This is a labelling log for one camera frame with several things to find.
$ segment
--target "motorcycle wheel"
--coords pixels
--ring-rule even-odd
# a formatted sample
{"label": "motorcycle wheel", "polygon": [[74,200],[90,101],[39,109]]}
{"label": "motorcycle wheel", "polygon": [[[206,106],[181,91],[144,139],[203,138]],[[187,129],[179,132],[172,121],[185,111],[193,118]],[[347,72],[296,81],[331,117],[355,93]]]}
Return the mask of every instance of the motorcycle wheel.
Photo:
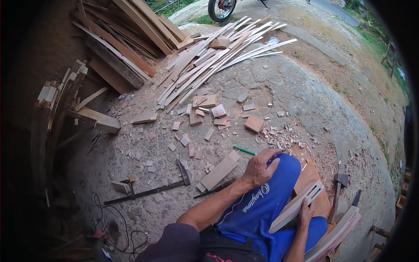
{"label": "motorcycle wheel", "polygon": [[215,22],[224,22],[233,13],[236,0],[209,0],[208,14]]}

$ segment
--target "hand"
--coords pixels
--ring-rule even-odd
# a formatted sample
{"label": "hand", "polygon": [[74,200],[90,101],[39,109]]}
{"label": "hand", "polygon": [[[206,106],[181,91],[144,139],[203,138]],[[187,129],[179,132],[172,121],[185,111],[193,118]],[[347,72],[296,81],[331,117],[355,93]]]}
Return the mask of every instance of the hand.
{"label": "hand", "polygon": [[301,204],[300,212],[300,225],[299,229],[308,230],[308,225],[310,224],[311,219],[314,214],[314,201],[311,202],[311,206],[308,207],[308,199],[305,197],[303,203]]}
{"label": "hand", "polygon": [[[252,157],[247,164],[246,171],[242,176],[242,179],[250,185],[250,187],[259,187],[271,179],[275,170],[278,168],[279,158],[276,158],[277,154],[282,152],[281,149],[265,149],[256,156]],[[275,159],[272,161],[270,166],[266,168],[266,163],[272,157]]]}

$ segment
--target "wood pile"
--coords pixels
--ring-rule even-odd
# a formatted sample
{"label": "wood pile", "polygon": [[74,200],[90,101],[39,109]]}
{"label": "wood pile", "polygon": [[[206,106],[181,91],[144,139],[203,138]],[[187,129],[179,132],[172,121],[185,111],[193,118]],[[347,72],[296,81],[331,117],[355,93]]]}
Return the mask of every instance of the wood pile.
{"label": "wood pile", "polygon": [[177,103],[183,103],[192,93],[215,73],[241,62],[281,52],[265,52],[297,41],[291,39],[278,44],[266,44],[241,54],[250,44],[263,38],[263,34],[286,26],[286,24],[265,22],[270,16],[246,23],[246,16],[235,23],[229,23],[217,32],[194,38],[193,44],[182,51],[167,67],[170,72],[160,84],[161,95],[157,102],[170,112]]}
{"label": "wood pile", "polygon": [[58,148],[69,143],[83,132],[59,144],[61,130],[67,115],[93,123],[93,128],[117,133],[121,129],[119,120],[86,107],[94,98],[107,90],[106,87],[93,93],[83,101],[77,97],[78,89],[87,75],[87,61],[77,60],[68,68],[63,80],[46,81],[35,102],[31,127],[31,166],[36,190],[44,190],[47,204],[52,197],[52,170]]}
{"label": "wood pile", "polygon": [[73,24],[89,37],[90,67],[120,94],[145,81],[154,83],[153,64],[184,48],[186,36],[166,17],[158,17],[142,0],[114,0],[107,8],[78,2]]}

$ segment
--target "dirt ground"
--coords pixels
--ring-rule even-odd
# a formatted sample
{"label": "dirt ground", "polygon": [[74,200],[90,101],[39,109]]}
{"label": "dirt ground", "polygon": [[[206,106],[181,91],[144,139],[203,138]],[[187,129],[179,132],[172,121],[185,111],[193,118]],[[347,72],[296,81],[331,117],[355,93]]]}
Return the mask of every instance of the dirt ground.
{"label": "dirt ground", "polygon": [[[338,217],[351,205],[356,191],[364,190],[360,202],[362,222],[351,232],[350,240],[342,245],[344,248],[341,253],[349,254],[356,249],[357,257],[352,257],[351,261],[362,261],[367,256],[374,244],[374,236],[368,233],[369,227],[374,224],[389,230],[388,227],[394,222],[395,198],[400,192],[400,181],[403,179],[400,176],[401,170],[397,167],[400,160],[404,161],[402,106],[407,99],[395,78],[390,79],[384,67],[377,62],[380,55],[366,48],[356,33],[350,29],[342,33],[331,25],[341,21],[334,21],[336,18],[333,16],[327,16],[327,19],[323,20],[318,16],[314,17],[310,12],[316,13],[316,10],[309,11],[306,7],[301,7],[301,4],[305,3],[293,5],[294,2],[281,1],[269,10],[276,14],[273,20],[288,23],[290,29],[273,32],[260,42],[263,43],[271,36],[280,40],[296,37],[299,39],[297,42],[282,47],[281,51],[284,53],[280,56],[267,57],[265,60],[249,60],[226,69],[217,74],[209,85],[204,86],[209,93],[217,95],[218,101],[225,106],[233,119],[234,125],[232,124],[228,131],[215,132],[212,140],[206,142],[202,137],[208,128],[212,127],[210,117],[205,117],[204,123],[195,127],[187,124],[186,116],[176,118],[185,121],[179,134],[188,133],[196,146],[204,148],[203,161],[189,159],[185,148],[168,130],[174,118],[161,111],[153,125],[141,125],[148,132],[153,132],[156,136],[153,141],[148,141],[143,133],[139,133],[140,126],[124,125],[116,136],[99,134],[99,139],[94,145],[93,140],[98,132],[89,131],[63,153],[59,158],[62,161],[62,169],[59,172],[65,174],[68,187],[74,190],[76,200],[81,206],[79,215],[84,218],[86,225],[91,225],[92,220],[97,221],[101,217],[102,210],[96,206],[97,202],[95,203],[92,197],[94,192],[102,202],[121,197],[123,194],[115,192],[111,182],[126,179],[130,174],[137,176],[139,181],[134,187],[136,192],[176,182],[179,180],[179,171],[174,159],[188,160],[192,186],[166,192],[166,197],[158,203],[152,196],[148,196],[138,201],[117,204],[115,206],[124,217],[108,210],[102,221],[105,224],[111,218],[117,221],[123,235],[117,246],[124,249],[128,244],[129,249],[125,250],[127,252],[132,248],[133,242],[134,246],[138,246],[146,239],[147,244],[158,240],[168,223],[173,223],[183,212],[198,203],[192,199],[198,194],[193,185],[203,177],[203,167],[207,162],[213,165],[219,163],[231,151],[232,145],[243,145],[256,152],[268,146],[266,143],[255,143],[255,136],[242,128],[244,120],[239,116],[241,105],[236,102],[236,98],[240,92],[247,91],[250,94],[249,102],[254,102],[257,106],[254,113],[260,117],[270,116],[270,126],[283,127],[285,121],[300,121],[301,125],[295,127],[299,139],[310,143],[306,134],[314,133],[321,141],[313,147],[311,156],[316,162],[330,200],[333,199],[333,174],[346,171],[351,176],[350,187],[342,193]],[[18,96],[20,90],[28,90],[28,101],[35,100],[45,80],[61,79],[75,59],[87,58],[83,34],[71,26],[68,16],[68,11],[74,6],[74,1],[54,2],[45,11],[44,18],[28,36],[28,44],[24,46],[17,60],[14,81],[11,83],[15,88],[9,95]],[[241,17],[244,11],[245,8],[237,9],[235,15]],[[262,18],[263,12],[254,16]],[[292,34],[292,26],[307,33],[304,41]],[[215,29],[203,25],[184,27],[187,34],[196,31],[210,32]],[[315,47],[314,42],[306,40],[309,36],[323,43],[330,52],[333,51],[337,59],[332,60],[330,56],[333,55],[327,50],[321,50],[318,45]],[[175,57],[176,54],[168,56],[155,66],[156,82],[165,75],[164,67]],[[263,64],[268,64],[269,68],[260,73]],[[97,77],[92,73],[91,78],[83,83],[83,89],[79,93],[81,99],[103,86],[103,82],[97,83],[95,79],[97,80]],[[146,83],[139,91],[131,91],[134,98],[129,101],[118,100],[118,94],[108,92],[89,104],[89,107],[109,115],[123,112],[119,120],[122,123],[129,122],[134,114],[155,107],[156,91],[156,86]],[[268,102],[273,102],[274,107],[268,108]],[[185,105],[178,105],[174,110],[183,106]],[[11,103],[10,108],[15,115],[30,122],[31,103]],[[290,117],[276,117],[275,112],[280,109],[288,111]],[[72,125],[67,127],[68,130],[77,129]],[[236,131],[238,135],[233,135],[232,131]],[[142,139],[132,143],[130,133],[138,134]],[[382,138],[384,148],[376,138]],[[174,153],[168,149],[170,143],[175,143],[177,147]],[[128,150],[140,153],[140,162],[153,160],[156,172],[141,174],[136,167],[138,161],[126,155]],[[389,168],[385,158],[387,150],[391,165]],[[238,177],[244,172],[250,156],[241,156],[238,167],[226,179]],[[132,230],[141,230],[142,233],[137,232],[133,239],[130,239],[128,235]],[[128,255],[123,253],[114,252],[112,255],[121,261],[129,259]]]}

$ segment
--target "wooden chair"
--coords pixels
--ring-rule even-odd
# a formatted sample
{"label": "wooden chair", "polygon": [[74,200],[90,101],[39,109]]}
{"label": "wooden chair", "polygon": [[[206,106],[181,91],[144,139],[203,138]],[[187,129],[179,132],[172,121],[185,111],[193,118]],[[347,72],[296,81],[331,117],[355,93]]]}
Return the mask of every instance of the wooden chair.
{"label": "wooden chair", "polygon": [[396,64],[397,64],[396,58],[397,58],[396,48],[394,47],[394,44],[392,42],[389,42],[387,45],[387,50],[383,56],[383,59],[381,60],[381,64],[383,64],[384,61],[386,61],[388,66],[391,68],[390,78],[392,78],[394,69],[396,68]]}

